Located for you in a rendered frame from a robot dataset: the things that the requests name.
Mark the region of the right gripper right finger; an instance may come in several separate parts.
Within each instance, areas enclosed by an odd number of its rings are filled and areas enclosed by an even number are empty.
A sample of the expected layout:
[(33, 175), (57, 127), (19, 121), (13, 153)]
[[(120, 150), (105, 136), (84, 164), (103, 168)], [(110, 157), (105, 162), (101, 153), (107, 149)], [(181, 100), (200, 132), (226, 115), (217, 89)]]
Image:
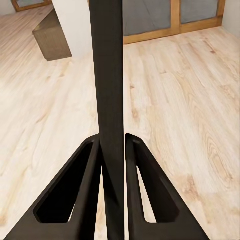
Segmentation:
[[(210, 240), (145, 142), (125, 135), (129, 240)], [(156, 223), (145, 220), (139, 168)]]

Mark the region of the poster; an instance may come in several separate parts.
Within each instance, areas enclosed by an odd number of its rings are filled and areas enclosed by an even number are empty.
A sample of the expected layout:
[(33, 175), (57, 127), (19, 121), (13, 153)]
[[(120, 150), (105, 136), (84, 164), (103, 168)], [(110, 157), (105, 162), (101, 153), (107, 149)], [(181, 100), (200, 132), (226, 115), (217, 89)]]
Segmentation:
[(125, 240), (123, 0), (89, 0), (107, 240)]

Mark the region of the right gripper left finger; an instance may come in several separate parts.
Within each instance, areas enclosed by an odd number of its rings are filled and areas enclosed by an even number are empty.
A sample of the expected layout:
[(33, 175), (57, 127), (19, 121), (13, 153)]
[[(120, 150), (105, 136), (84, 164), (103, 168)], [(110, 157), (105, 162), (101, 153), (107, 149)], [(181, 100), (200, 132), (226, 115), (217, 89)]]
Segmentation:
[(94, 240), (100, 134), (87, 138), (4, 240)]

